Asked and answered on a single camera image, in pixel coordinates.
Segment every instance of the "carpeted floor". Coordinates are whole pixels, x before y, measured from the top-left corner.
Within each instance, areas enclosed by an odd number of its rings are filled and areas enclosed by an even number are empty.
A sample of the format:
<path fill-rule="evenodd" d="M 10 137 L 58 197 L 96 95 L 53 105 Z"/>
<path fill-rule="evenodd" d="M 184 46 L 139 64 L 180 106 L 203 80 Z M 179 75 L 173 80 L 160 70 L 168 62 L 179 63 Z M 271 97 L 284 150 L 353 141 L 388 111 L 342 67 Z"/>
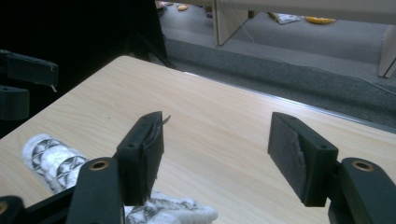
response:
<path fill-rule="evenodd" d="M 376 75 L 387 25 L 279 25 L 262 12 L 215 46 L 212 19 L 201 7 L 179 12 L 174 5 L 161 23 L 169 59 L 181 71 L 396 130 L 396 95 L 373 85 L 396 91 L 396 75 Z"/>

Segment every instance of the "black and white patterned fabric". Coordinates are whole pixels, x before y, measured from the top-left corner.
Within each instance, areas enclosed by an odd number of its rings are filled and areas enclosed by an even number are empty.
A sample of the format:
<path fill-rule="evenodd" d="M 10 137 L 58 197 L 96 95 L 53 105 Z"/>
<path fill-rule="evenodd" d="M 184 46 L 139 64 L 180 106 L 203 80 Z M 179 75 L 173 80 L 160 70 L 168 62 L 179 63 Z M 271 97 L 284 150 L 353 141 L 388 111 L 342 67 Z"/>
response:
<path fill-rule="evenodd" d="M 21 154 L 25 165 L 53 193 L 75 186 L 79 169 L 88 161 L 77 150 L 45 133 L 29 139 Z M 124 210 L 127 224 L 209 224 L 218 217 L 215 209 L 193 199 L 173 198 L 155 190 L 143 206 L 125 206 Z"/>

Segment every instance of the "yellow object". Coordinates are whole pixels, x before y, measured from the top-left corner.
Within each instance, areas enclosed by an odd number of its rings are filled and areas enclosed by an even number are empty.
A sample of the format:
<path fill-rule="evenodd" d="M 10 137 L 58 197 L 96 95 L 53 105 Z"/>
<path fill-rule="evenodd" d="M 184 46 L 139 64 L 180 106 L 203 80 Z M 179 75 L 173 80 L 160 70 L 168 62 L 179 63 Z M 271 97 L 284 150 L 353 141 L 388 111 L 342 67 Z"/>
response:
<path fill-rule="evenodd" d="M 188 7 L 187 7 L 186 4 L 178 5 L 178 6 L 177 6 L 177 10 L 178 10 L 178 11 L 184 11 L 184 10 L 186 10 L 187 8 L 188 8 Z"/>
<path fill-rule="evenodd" d="M 318 18 L 318 17 L 305 17 L 305 19 L 314 24 L 327 24 L 335 21 L 335 19 Z"/>

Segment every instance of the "cable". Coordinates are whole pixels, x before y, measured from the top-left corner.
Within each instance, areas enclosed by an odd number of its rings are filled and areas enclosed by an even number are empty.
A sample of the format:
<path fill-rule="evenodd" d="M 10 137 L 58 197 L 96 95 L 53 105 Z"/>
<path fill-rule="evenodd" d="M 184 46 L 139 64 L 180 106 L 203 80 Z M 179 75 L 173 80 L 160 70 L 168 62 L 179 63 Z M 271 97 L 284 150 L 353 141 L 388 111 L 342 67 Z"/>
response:
<path fill-rule="evenodd" d="M 234 11 L 234 9 L 233 9 L 233 3 L 231 2 L 231 0 L 228 0 L 228 4 L 229 4 L 229 7 L 230 7 L 230 9 L 231 9 L 231 12 L 232 12 L 233 15 L 235 16 L 235 18 L 236 18 L 236 20 L 238 21 L 239 25 L 240 25 L 240 26 L 242 27 L 242 29 L 244 30 L 245 34 L 250 38 L 251 42 L 252 42 L 254 45 L 258 45 L 258 44 L 256 43 L 256 41 L 254 40 L 254 38 L 248 33 L 248 30 L 246 29 L 245 25 L 239 20 L 238 16 L 236 15 L 236 13 L 235 13 L 235 11 Z M 299 67 L 302 67 L 302 68 L 316 69 L 316 70 L 318 70 L 319 72 L 331 73 L 330 71 L 326 71 L 326 70 L 324 70 L 324 69 L 321 69 L 321 68 L 318 68 L 318 67 L 315 67 L 315 66 L 305 66 L 305 65 L 299 65 L 299 64 L 289 63 L 289 62 L 286 62 L 286 61 L 284 61 L 284 60 L 282 60 L 282 59 L 279 59 L 279 58 L 267 56 L 267 55 L 265 55 L 264 53 L 262 53 L 261 51 L 259 51 L 258 48 L 254 48 L 254 49 L 255 49 L 263 58 L 265 58 L 265 59 L 269 59 L 269 60 L 272 60 L 272 61 L 275 61 L 275 62 L 279 62 L 279 63 L 286 63 L 286 64 L 290 64 L 290 65 L 293 65 L 293 66 L 299 66 Z M 350 77 L 350 76 L 346 76 L 346 75 L 342 75 L 342 74 L 337 74 L 337 75 L 343 76 L 343 77 Z M 370 84 L 370 85 L 372 85 L 372 86 L 374 86 L 374 87 L 376 87 L 376 88 L 379 88 L 381 91 L 386 91 L 386 92 L 389 93 L 389 94 L 396 95 L 396 92 L 394 92 L 394 91 L 389 91 L 389 90 L 387 90 L 387 89 L 385 89 L 385 88 L 383 88 L 383 87 L 380 87 L 380 86 L 374 84 L 373 82 L 371 82 L 371 81 L 369 81 L 369 80 L 366 80 L 366 79 L 364 79 L 364 78 L 361 78 L 361 77 L 353 77 L 353 78 L 356 78 L 356 79 L 365 81 L 365 82 L 367 82 L 368 84 Z"/>

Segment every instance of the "light wood tabletop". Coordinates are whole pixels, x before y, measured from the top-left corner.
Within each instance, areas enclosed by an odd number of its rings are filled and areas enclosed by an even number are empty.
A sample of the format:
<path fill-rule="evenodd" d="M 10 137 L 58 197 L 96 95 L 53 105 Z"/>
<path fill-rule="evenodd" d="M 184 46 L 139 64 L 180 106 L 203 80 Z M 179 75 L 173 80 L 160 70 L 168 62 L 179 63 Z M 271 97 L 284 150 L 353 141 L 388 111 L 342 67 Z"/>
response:
<path fill-rule="evenodd" d="M 30 137 L 48 133 L 90 159 L 111 157 L 137 120 L 154 111 L 171 116 L 154 188 L 217 209 L 215 223 L 329 222 L 328 208 L 305 208 L 267 154 L 274 111 L 333 143 L 339 161 L 372 161 L 396 182 L 394 133 L 124 56 L 1 139 L 0 195 L 19 195 L 26 206 L 51 195 L 23 164 Z"/>

